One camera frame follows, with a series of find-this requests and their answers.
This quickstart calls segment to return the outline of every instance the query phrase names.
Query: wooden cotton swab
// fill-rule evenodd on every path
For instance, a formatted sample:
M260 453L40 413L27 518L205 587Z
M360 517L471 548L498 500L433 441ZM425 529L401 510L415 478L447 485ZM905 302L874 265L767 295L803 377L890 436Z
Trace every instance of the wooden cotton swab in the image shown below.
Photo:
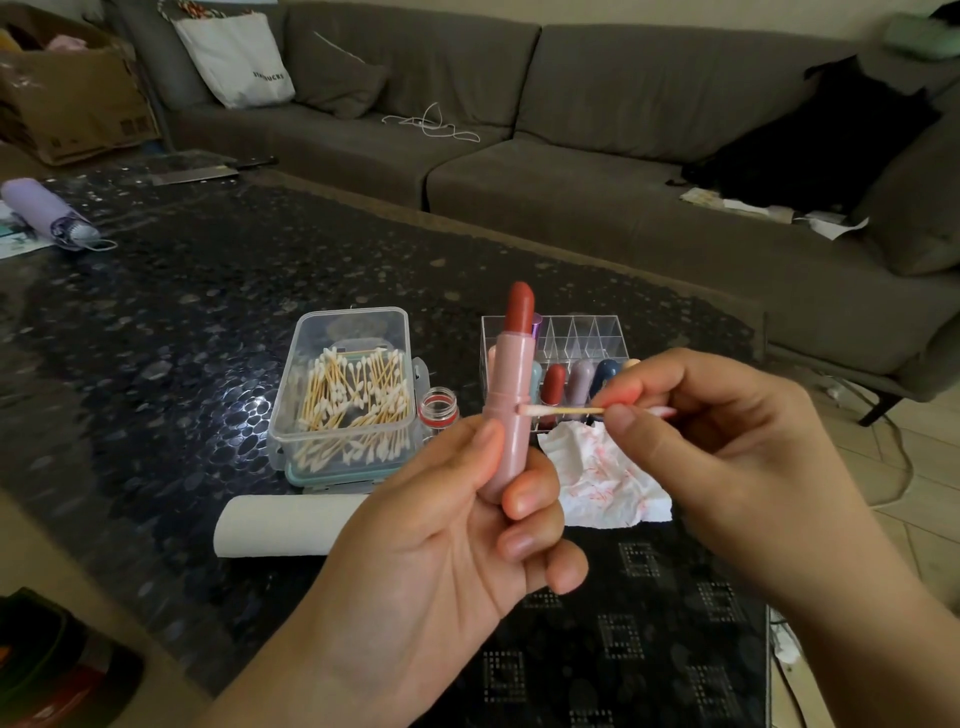
M551 415L602 415L604 407L551 407L547 404L519 404L516 413L520 417L549 417ZM677 410L673 407L650 407L651 415L660 418L673 417Z

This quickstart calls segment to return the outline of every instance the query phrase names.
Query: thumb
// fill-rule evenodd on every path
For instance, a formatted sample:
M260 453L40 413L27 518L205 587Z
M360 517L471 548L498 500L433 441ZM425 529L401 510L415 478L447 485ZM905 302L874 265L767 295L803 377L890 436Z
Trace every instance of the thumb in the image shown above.
M624 454L684 508L705 507L721 488L727 464L688 443L661 418L627 404L612 404L604 425Z
M395 535L414 545L447 528L493 477L502 454L503 425L487 420L452 457L416 475L384 499Z

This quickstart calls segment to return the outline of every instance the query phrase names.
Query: wall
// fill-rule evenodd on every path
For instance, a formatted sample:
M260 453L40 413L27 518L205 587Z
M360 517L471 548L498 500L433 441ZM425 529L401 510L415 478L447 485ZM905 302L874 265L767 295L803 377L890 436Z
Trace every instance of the wall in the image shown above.
M390 5L547 23L650 23L875 36L893 12L933 12L948 0L379 0Z

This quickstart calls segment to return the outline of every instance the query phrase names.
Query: tile floor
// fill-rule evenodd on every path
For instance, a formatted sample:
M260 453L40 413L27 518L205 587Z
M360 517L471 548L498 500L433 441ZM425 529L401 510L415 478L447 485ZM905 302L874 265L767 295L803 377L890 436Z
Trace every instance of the tile floor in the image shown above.
M866 405L843 391L834 401L831 382L788 365L772 367L810 388L834 444L872 504L890 500L906 484L906 463L896 432L881 423L871 429L856 420ZM901 428L915 476L906 497L882 506L877 519L903 558L938 598L960 604L960 386L929 404L903 402L892 412ZM144 630L106 598L68 556L27 520L0 490L0 553L30 554L26 560L0 557L0 594L29 586L47 595L101 631L147 656L143 687L115 723L116 728L185 726L208 698L186 680L177 663ZM805 663L785 670L809 728L832 728L827 709ZM789 693L776 668L774 725L800 728Z

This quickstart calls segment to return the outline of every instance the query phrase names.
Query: pink lipstick tube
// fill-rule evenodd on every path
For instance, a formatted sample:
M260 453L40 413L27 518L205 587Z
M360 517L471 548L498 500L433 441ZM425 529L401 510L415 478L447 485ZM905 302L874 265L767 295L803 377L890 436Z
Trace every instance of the pink lipstick tube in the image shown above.
M529 417L521 417L516 408L530 402L530 378L537 340L531 334L534 294L522 281L514 283L504 330L496 339L493 366L484 417L499 420L504 428L503 456L490 481L480 489L480 497L499 504L506 488L527 465L530 448Z

